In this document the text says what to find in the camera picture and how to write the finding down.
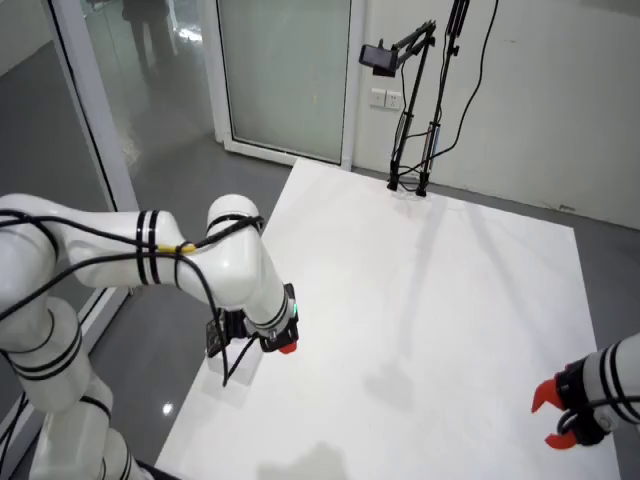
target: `white table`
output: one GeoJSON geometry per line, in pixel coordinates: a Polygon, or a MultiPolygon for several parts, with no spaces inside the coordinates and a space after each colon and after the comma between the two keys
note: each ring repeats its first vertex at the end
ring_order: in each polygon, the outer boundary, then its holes
{"type": "Polygon", "coordinates": [[[557,452],[535,387],[596,349],[570,228],[298,161],[264,240],[298,351],[250,387],[203,364],[157,466],[186,480],[620,478],[557,452]]]}

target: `white robotic arm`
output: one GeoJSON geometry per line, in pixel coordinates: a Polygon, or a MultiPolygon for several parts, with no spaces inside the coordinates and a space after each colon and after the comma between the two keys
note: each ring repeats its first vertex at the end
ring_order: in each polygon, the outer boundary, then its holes
{"type": "Polygon", "coordinates": [[[31,478],[120,478],[125,470],[144,478],[108,428],[113,399],[82,349],[75,312],[47,298],[60,277],[58,257],[66,253],[87,286],[174,284],[210,303],[226,383],[231,337],[259,338],[263,350],[284,353],[298,338],[293,287],[280,280],[257,215],[247,198],[221,197],[209,209],[207,238],[193,244],[168,212],[88,213],[29,195],[0,198],[0,351],[30,402],[48,414],[31,478]],[[230,313],[220,321],[218,309],[230,313]]]}
{"type": "Polygon", "coordinates": [[[545,402],[566,410],[557,433],[546,438],[557,450],[596,445],[622,423],[640,425],[640,334],[571,363],[538,386],[532,412],[545,402]]]}

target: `wall outlet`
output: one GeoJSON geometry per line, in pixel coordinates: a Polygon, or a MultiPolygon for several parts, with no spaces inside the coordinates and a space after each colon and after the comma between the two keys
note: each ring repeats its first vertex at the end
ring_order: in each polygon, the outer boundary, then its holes
{"type": "Polygon", "coordinates": [[[387,91],[382,88],[372,88],[369,92],[369,105],[384,108],[387,91]]]}
{"type": "Polygon", "coordinates": [[[402,93],[387,90],[384,106],[393,110],[400,110],[402,108],[402,93]]]}

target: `black wire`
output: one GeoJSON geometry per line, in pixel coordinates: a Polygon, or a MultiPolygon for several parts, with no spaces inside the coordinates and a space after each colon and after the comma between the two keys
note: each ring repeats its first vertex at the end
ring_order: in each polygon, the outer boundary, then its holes
{"type": "MultiPolygon", "coordinates": [[[[440,65],[440,82],[438,83],[438,98],[440,97],[440,92],[442,91],[442,76],[444,75],[444,63],[446,62],[446,51],[447,51],[447,29],[444,29],[444,34],[442,35],[442,64],[440,65]]],[[[442,105],[440,105],[438,110],[438,123],[442,122],[442,105]]]]}
{"type": "Polygon", "coordinates": [[[149,248],[149,249],[155,249],[157,247],[157,245],[149,242],[143,242],[143,241],[135,240],[133,238],[127,238],[115,233],[103,232],[102,230],[97,230],[93,227],[89,227],[82,223],[74,222],[73,220],[69,220],[63,217],[58,217],[55,215],[29,215],[29,214],[25,214],[24,212],[20,212],[18,210],[0,209],[0,216],[21,217],[21,218],[16,218],[15,220],[6,220],[4,222],[0,222],[0,228],[12,227],[15,225],[23,225],[27,223],[42,224],[43,222],[54,222],[54,223],[62,223],[63,225],[68,225],[69,227],[77,228],[78,230],[82,230],[83,232],[87,232],[92,235],[96,235],[98,237],[108,238],[110,240],[116,240],[118,242],[127,243],[135,247],[142,247],[142,248],[149,248]]]}
{"type": "MultiPolygon", "coordinates": [[[[464,124],[464,119],[467,115],[467,111],[469,110],[469,107],[471,106],[471,102],[473,102],[473,99],[475,98],[476,94],[478,93],[478,90],[480,90],[480,85],[482,84],[482,76],[484,73],[484,57],[487,51],[487,44],[489,42],[489,36],[491,35],[491,31],[493,30],[493,24],[495,22],[496,19],[496,14],[498,12],[498,4],[500,3],[500,0],[495,0],[495,4],[493,7],[493,13],[491,14],[491,21],[489,22],[489,28],[487,28],[487,34],[485,35],[484,38],[484,43],[482,44],[482,52],[480,54],[480,75],[478,76],[478,83],[476,84],[475,89],[473,90],[473,93],[471,94],[471,97],[469,97],[469,101],[467,102],[467,105],[464,107],[464,110],[462,111],[462,117],[460,118],[460,124],[458,125],[458,132],[456,133],[456,138],[453,142],[453,144],[450,147],[445,148],[444,150],[441,150],[440,152],[434,154],[431,159],[425,158],[424,160],[422,160],[420,163],[418,163],[417,165],[414,165],[413,167],[410,167],[406,172],[402,172],[400,175],[407,175],[408,173],[411,172],[415,172],[417,169],[419,169],[420,167],[422,167],[426,162],[433,160],[434,158],[439,157],[440,155],[444,155],[445,153],[450,152],[451,150],[453,150],[455,148],[455,146],[458,144],[458,140],[460,140],[460,134],[462,133],[462,125],[464,124]]],[[[443,88],[442,85],[442,73],[443,73],[443,68],[440,69],[440,88],[443,88]]]]}
{"type": "MultiPolygon", "coordinates": [[[[13,225],[20,225],[20,224],[27,224],[27,223],[33,224],[33,223],[38,223],[43,221],[58,222],[58,223],[65,224],[100,237],[122,241],[123,243],[128,243],[135,246],[141,246],[141,247],[149,248],[151,250],[149,252],[131,252],[131,253],[123,253],[123,254],[115,254],[115,255],[105,255],[102,257],[96,257],[93,259],[87,259],[82,262],[78,262],[77,264],[72,265],[67,269],[63,270],[58,275],[53,277],[50,281],[42,285],[40,288],[36,289],[31,294],[27,295],[22,300],[18,301],[17,303],[15,303],[11,307],[7,308],[5,311],[0,313],[0,322],[6,319],[9,315],[12,315],[16,311],[18,311],[20,308],[23,308],[25,305],[32,302],[34,299],[36,299],[37,297],[45,293],[47,290],[55,286],[57,283],[61,282],[62,280],[67,278],[69,275],[73,274],[74,272],[76,272],[81,268],[84,268],[90,265],[97,265],[97,264],[113,262],[113,261],[134,260],[139,257],[141,258],[172,258],[172,259],[175,259],[176,261],[182,261],[184,263],[187,263],[198,276],[200,282],[202,283],[202,287],[205,291],[205,294],[207,296],[207,301],[209,302],[211,311],[213,313],[214,326],[216,328],[216,333],[221,340],[224,338],[222,333],[222,327],[220,324],[220,318],[218,315],[218,309],[216,308],[215,301],[213,299],[213,294],[211,293],[211,289],[209,288],[209,284],[207,283],[206,278],[204,277],[204,274],[202,273],[198,265],[196,265],[192,260],[185,257],[184,255],[179,253],[173,253],[173,252],[156,252],[155,250],[157,249],[157,245],[150,244],[148,242],[141,242],[141,241],[139,242],[127,237],[123,237],[121,235],[116,235],[108,232],[103,232],[101,230],[96,230],[94,228],[88,227],[86,225],[83,225],[78,222],[74,222],[72,220],[68,220],[62,217],[55,217],[55,216],[49,216],[49,215],[29,216],[29,215],[25,215],[23,212],[18,212],[16,210],[6,210],[6,209],[0,210],[0,215],[13,215],[13,216],[20,215],[21,216],[21,218],[16,220],[11,220],[8,222],[0,222],[0,228],[3,226],[9,226],[7,224],[10,224],[13,226],[13,225]]],[[[222,240],[223,238],[237,231],[240,231],[243,228],[246,228],[248,226],[261,226],[263,222],[264,222],[264,219],[262,217],[243,218],[235,222],[233,225],[230,225],[229,227],[224,228],[223,230],[217,232],[216,234],[205,238],[201,242],[198,242],[198,244],[196,244],[196,248],[203,248],[205,246],[216,243],[222,240]]],[[[222,363],[223,363],[223,372],[224,372],[223,386],[226,386],[229,380],[229,373],[228,373],[227,353],[225,348],[222,349],[222,363]]]]}
{"type": "MultiPolygon", "coordinates": [[[[216,333],[218,334],[218,336],[220,337],[221,340],[224,339],[224,337],[222,335],[222,327],[220,325],[220,316],[218,315],[218,309],[217,309],[215,301],[213,299],[213,294],[211,293],[211,289],[209,288],[209,284],[208,284],[204,274],[202,273],[202,270],[190,258],[188,258],[188,257],[186,257],[184,255],[180,255],[180,254],[176,254],[176,253],[172,253],[172,252],[118,253],[118,254],[114,254],[114,255],[104,255],[104,256],[101,256],[101,257],[89,258],[87,260],[83,260],[81,262],[78,262],[78,263],[76,263],[74,265],[71,265],[70,267],[66,268],[62,272],[58,273],[55,277],[53,277],[51,280],[46,282],[44,285],[42,285],[41,287],[37,288],[36,290],[31,292],[29,295],[24,297],[22,300],[14,303],[11,307],[7,308],[5,311],[0,313],[0,322],[5,320],[10,315],[14,314],[15,312],[17,312],[21,308],[23,308],[25,305],[31,303],[33,300],[38,298],[40,295],[42,295],[43,293],[47,292],[49,289],[53,288],[56,284],[58,284],[59,282],[61,282],[62,280],[64,280],[65,278],[67,278],[68,276],[72,275],[73,273],[75,273],[76,271],[78,271],[78,270],[80,270],[82,268],[85,268],[85,267],[88,267],[88,266],[91,266],[91,265],[99,265],[99,264],[102,264],[102,263],[119,262],[119,261],[125,261],[125,260],[135,260],[135,259],[140,258],[140,257],[141,258],[171,258],[171,259],[174,259],[174,260],[179,260],[179,261],[184,262],[187,265],[189,265],[193,269],[195,274],[198,276],[198,279],[200,280],[200,283],[202,284],[202,288],[204,289],[205,295],[207,296],[207,301],[209,302],[209,306],[211,308],[211,312],[213,313],[213,320],[214,320],[214,326],[216,328],[216,333]]],[[[226,352],[225,348],[222,349],[222,364],[223,364],[223,371],[224,371],[222,384],[226,385],[227,381],[229,379],[229,372],[228,372],[227,352],[226,352]]]]}
{"type": "MultiPolygon", "coordinates": [[[[21,225],[21,224],[37,224],[37,223],[41,223],[41,222],[45,222],[45,221],[58,222],[58,223],[65,224],[65,225],[77,228],[79,230],[82,230],[82,231],[85,231],[85,232],[88,232],[88,233],[91,233],[91,234],[94,234],[94,235],[97,235],[97,236],[100,236],[100,237],[105,237],[105,238],[109,238],[109,239],[112,239],[112,240],[121,241],[123,243],[127,243],[127,244],[130,244],[130,245],[149,248],[151,250],[151,251],[148,251],[148,252],[132,252],[132,253],[105,255],[105,256],[102,256],[102,257],[91,258],[91,259],[87,259],[87,260],[78,262],[75,265],[72,265],[72,266],[66,268],[65,270],[63,270],[62,272],[57,274],[55,277],[53,277],[50,281],[48,281],[47,283],[45,283],[41,287],[37,288],[36,290],[34,290],[31,294],[27,295],[22,300],[18,301],[17,303],[15,303],[11,307],[7,308],[2,313],[0,313],[0,321],[5,320],[7,317],[12,315],[16,311],[18,311],[20,308],[23,308],[25,305],[29,304],[30,302],[32,302],[33,300],[38,298],[40,295],[42,295],[43,293],[45,293],[46,291],[48,291],[49,289],[54,287],[56,284],[58,284],[59,282],[61,282],[65,278],[67,278],[68,276],[72,275],[74,272],[76,272],[76,271],[78,271],[78,270],[80,270],[82,268],[88,267],[90,265],[98,265],[98,264],[102,264],[102,263],[110,263],[110,262],[124,261],[124,260],[135,260],[137,258],[171,258],[171,259],[174,259],[176,261],[176,263],[178,261],[181,261],[181,262],[184,262],[187,265],[189,265],[192,268],[192,270],[195,272],[195,274],[198,277],[198,279],[200,280],[200,283],[202,284],[202,288],[203,288],[203,290],[205,292],[205,295],[207,297],[207,301],[209,303],[209,307],[211,308],[211,312],[213,314],[214,327],[216,329],[216,333],[220,337],[220,339],[221,339],[221,341],[223,343],[223,347],[222,347],[222,365],[223,365],[223,381],[222,381],[222,385],[223,385],[223,387],[225,387],[227,385],[227,382],[229,381],[229,378],[231,377],[231,375],[233,375],[233,373],[238,368],[238,365],[240,364],[240,361],[245,356],[245,354],[247,353],[247,351],[249,350],[251,345],[253,345],[253,343],[257,339],[257,335],[253,335],[251,337],[251,339],[247,342],[245,347],[242,349],[242,351],[240,352],[240,355],[238,356],[238,358],[234,362],[233,366],[229,370],[227,352],[226,352],[226,347],[224,346],[224,337],[223,337],[222,327],[221,327],[221,323],[220,323],[220,315],[219,315],[219,311],[218,311],[218,309],[216,307],[215,300],[213,299],[213,294],[211,293],[211,288],[209,287],[209,284],[208,284],[204,274],[202,273],[202,270],[200,269],[200,267],[195,262],[193,262],[193,260],[191,260],[191,259],[185,257],[184,255],[182,255],[181,253],[179,253],[179,250],[178,250],[178,253],[175,253],[175,252],[156,252],[155,250],[157,249],[157,245],[154,245],[154,244],[151,244],[151,243],[148,243],[148,242],[132,240],[132,239],[129,239],[127,237],[123,237],[123,236],[116,235],[116,234],[111,234],[109,232],[104,232],[104,231],[101,231],[101,230],[96,230],[96,229],[94,229],[92,227],[88,227],[86,225],[83,225],[83,224],[74,222],[72,220],[68,220],[66,218],[62,218],[62,217],[56,217],[56,216],[51,216],[51,215],[30,216],[28,214],[24,214],[23,212],[18,212],[16,210],[7,210],[7,209],[0,210],[0,215],[4,215],[4,216],[19,216],[20,217],[20,218],[18,218],[16,220],[0,222],[0,228],[7,227],[7,226],[21,225]]],[[[239,220],[239,221],[235,222],[233,225],[221,230],[220,232],[218,232],[218,233],[216,233],[214,235],[211,235],[210,237],[205,238],[204,240],[202,240],[201,242],[198,243],[198,247],[197,248],[202,248],[204,246],[216,243],[217,241],[219,241],[219,240],[221,240],[221,239],[223,239],[223,238],[225,238],[225,237],[227,237],[227,236],[229,236],[229,235],[231,235],[231,234],[233,234],[233,233],[235,233],[235,232],[237,232],[237,231],[239,231],[239,230],[241,230],[243,228],[246,228],[246,227],[248,227],[250,225],[259,225],[263,221],[264,220],[262,219],[262,217],[248,217],[246,219],[239,220]]],[[[9,360],[8,357],[7,357],[6,352],[2,351],[2,354],[5,356],[5,358],[7,358],[7,360],[9,360]]],[[[18,421],[20,420],[20,416],[22,415],[22,413],[24,412],[24,410],[26,409],[28,404],[29,404],[29,402],[27,400],[26,393],[23,391],[22,394],[20,395],[18,408],[16,410],[15,415],[14,415],[13,419],[11,420],[11,423],[9,424],[8,429],[0,437],[0,443],[2,443],[4,441],[2,452],[0,453],[0,476],[2,475],[2,470],[4,468],[4,462],[5,462],[5,459],[6,459],[6,456],[7,456],[7,452],[9,450],[9,445],[10,445],[11,440],[13,438],[13,435],[15,433],[16,426],[18,424],[18,421]]]]}
{"type": "Polygon", "coordinates": [[[18,401],[18,409],[9,424],[9,428],[7,428],[7,430],[2,434],[2,437],[0,437],[0,443],[4,441],[2,453],[0,453],[0,477],[2,477],[2,470],[4,468],[4,461],[7,458],[7,452],[9,451],[9,444],[11,443],[11,439],[13,438],[18,422],[20,421],[20,417],[28,404],[27,394],[22,392],[20,400],[18,401]]]}
{"type": "Polygon", "coordinates": [[[602,407],[604,405],[617,405],[619,403],[636,403],[640,402],[640,395],[631,395],[628,397],[611,397],[611,398],[603,398],[601,400],[593,400],[591,402],[587,402],[584,405],[580,405],[579,407],[570,408],[565,413],[562,414],[560,420],[558,420],[557,431],[559,435],[566,434],[570,429],[570,424],[573,421],[574,417],[581,412],[589,411],[597,407],[602,407]]]}
{"type": "Polygon", "coordinates": [[[236,371],[236,368],[238,368],[238,365],[240,365],[240,360],[243,359],[243,357],[249,351],[249,348],[251,348],[251,345],[253,345],[253,342],[255,342],[257,338],[258,338],[258,335],[253,334],[249,339],[249,341],[247,342],[247,344],[242,348],[240,355],[238,355],[238,358],[233,363],[231,370],[229,370],[229,376],[233,375],[233,373],[236,371]]]}
{"type": "Polygon", "coordinates": [[[480,85],[482,84],[482,75],[484,73],[484,56],[487,51],[489,36],[491,35],[491,30],[493,30],[493,24],[496,20],[496,14],[498,13],[498,3],[500,3],[500,0],[496,0],[496,3],[493,7],[493,13],[491,14],[491,21],[489,22],[489,28],[487,29],[487,35],[484,37],[484,43],[482,44],[482,52],[480,54],[480,75],[478,76],[478,84],[476,85],[476,88],[473,90],[473,93],[471,94],[471,97],[469,97],[469,101],[467,102],[467,105],[464,107],[464,110],[462,111],[462,117],[460,118],[460,124],[458,125],[458,132],[456,133],[456,139],[453,141],[453,144],[450,147],[445,148],[444,150],[441,150],[440,152],[433,155],[432,159],[437,158],[440,155],[444,155],[445,153],[453,150],[455,146],[458,144],[458,140],[460,140],[460,134],[462,133],[462,125],[464,124],[464,118],[466,117],[467,111],[471,106],[471,102],[473,102],[473,99],[478,93],[478,90],[480,90],[480,85]]]}

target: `glass panel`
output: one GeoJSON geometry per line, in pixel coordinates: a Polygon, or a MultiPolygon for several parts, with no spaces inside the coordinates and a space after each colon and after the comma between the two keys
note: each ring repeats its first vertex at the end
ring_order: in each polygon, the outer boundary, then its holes
{"type": "MultiPolygon", "coordinates": [[[[1,1],[0,196],[30,193],[83,210],[110,210],[91,155],[42,3],[1,1]]],[[[76,311],[92,293],[74,278],[53,292],[76,311]]],[[[2,419],[20,392],[4,361],[0,385],[2,419]]]]}
{"type": "Polygon", "coordinates": [[[340,161],[349,0],[219,0],[234,137],[340,161]]]}
{"type": "Polygon", "coordinates": [[[178,168],[184,163],[178,152],[203,138],[215,143],[197,0],[76,1],[138,203],[157,208],[150,197],[157,197],[158,166],[178,168]]]}

